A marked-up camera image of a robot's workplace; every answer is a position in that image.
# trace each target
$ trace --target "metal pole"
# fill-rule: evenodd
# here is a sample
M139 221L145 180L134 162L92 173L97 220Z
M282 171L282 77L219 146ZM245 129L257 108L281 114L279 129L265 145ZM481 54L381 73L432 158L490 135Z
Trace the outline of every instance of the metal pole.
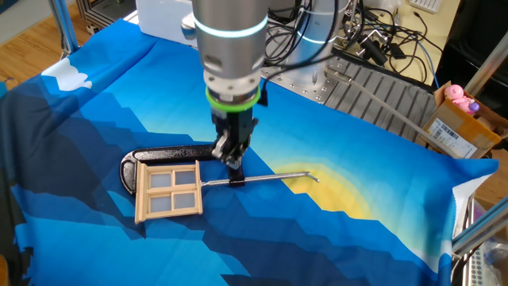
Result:
M283 179L291 179L291 178L299 178L307 176L312 180L315 180L319 183L319 179L310 175L309 172L292 172L292 173L284 173L284 174L274 174L274 175L266 175L266 176L252 176L245 178L245 183L250 182L259 182L265 180L283 180ZM229 184L229 180L213 180L210 182L201 182L202 187L206 186L223 186Z
M462 257L508 225L508 196L493 206L452 241L452 251Z
M71 16L69 16L65 0L49 0L49 6L62 39L63 53L61 59L63 59L79 49L78 40L72 27Z
M501 39L498 46L495 47L494 51L492 51L491 55L485 60L485 63L482 64L464 90L473 97L477 96L485 83L491 78L507 56L508 33Z

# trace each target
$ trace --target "metal grille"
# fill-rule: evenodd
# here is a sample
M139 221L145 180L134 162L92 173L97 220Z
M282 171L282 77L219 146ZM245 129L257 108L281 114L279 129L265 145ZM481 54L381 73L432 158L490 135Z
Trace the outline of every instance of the metal grille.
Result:
M394 107L409 120L423 126L436 110L433 95L403 80L381 72L352 64L347 60L334 60L330 67L349 75L357 83ZM417 141L417 133L402 120L389 114L368 95L347 83L339 82L325 105L363 119L410 141Z

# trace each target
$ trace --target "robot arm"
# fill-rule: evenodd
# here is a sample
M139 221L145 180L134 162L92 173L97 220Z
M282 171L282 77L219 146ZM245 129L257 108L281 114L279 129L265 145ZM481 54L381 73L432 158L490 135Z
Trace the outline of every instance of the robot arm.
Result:
M267 0L193 0L192 6L217 130L213 155L238 169L257 123L252 107L260 100Z

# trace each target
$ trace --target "blue fabric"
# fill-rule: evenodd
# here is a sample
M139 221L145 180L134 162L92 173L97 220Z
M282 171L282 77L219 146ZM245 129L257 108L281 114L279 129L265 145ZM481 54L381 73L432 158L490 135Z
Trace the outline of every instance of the blue fabric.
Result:
M495 160L453 160L269 84L246 176L203 214L134 224L129 151L211 142L197 51L119 21L0 99L13 245L35 285L450 285L452 189ZM227 177L201 163L203 181Z
M6 83L0 82L0 97L2 97L7 92Z

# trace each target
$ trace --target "green ring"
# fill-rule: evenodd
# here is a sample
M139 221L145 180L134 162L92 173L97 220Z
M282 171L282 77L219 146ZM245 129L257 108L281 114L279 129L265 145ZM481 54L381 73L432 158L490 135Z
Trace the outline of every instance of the green ring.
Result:
M261 89L260 89L260 87L257 87L257 92L256 92L256 95L254 96L254 99L252 99L251 101L246 102L246 103L231 106L231 105L227 105L224 103L216 102L210 95L210 92L208 91L208 87L206 88L205 92L206 92L206 99L208 99L208 101L210 102L210 105L213 108L222 110L225 112L232 112L232 113L238 113L238 112L246 111L249 108L252 108L258 102L258 100L260 100L260 97L261 97Z

